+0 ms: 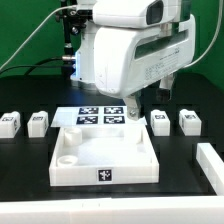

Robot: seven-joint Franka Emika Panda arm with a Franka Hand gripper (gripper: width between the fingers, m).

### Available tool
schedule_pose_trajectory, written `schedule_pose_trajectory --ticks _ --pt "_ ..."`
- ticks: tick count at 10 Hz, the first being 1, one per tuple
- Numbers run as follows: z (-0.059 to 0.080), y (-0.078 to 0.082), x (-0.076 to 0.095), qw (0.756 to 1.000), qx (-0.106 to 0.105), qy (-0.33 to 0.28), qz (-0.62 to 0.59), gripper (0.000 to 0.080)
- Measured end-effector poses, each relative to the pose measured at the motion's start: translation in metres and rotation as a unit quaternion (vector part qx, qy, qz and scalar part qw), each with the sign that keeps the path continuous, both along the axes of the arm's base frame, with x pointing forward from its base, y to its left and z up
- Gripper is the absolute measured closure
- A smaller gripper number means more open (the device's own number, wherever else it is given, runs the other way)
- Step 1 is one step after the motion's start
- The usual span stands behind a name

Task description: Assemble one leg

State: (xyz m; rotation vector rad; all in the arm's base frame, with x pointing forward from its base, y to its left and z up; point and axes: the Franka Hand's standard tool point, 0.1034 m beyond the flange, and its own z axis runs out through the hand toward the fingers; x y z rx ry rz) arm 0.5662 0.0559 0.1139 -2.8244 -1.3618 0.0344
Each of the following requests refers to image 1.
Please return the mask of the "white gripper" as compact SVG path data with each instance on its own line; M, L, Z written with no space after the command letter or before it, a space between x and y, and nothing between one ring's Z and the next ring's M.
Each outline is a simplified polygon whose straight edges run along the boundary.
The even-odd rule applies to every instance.
M96 87L104 95L126 97L128 118L139 120L140 95L134 92L161 79L156 99L168 102L176 78L173 72L192 61L194 48L193 15L170 36L159 26L143 30L101 27L94 40Z

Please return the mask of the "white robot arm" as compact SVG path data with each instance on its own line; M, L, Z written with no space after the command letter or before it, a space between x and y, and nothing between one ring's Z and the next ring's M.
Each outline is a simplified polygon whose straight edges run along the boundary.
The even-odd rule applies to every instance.
M194 56L191 0L77 0L73 7L83 29L77 84L123 100L133 120L149 85L157 82L157 98L170 99L175 73Z

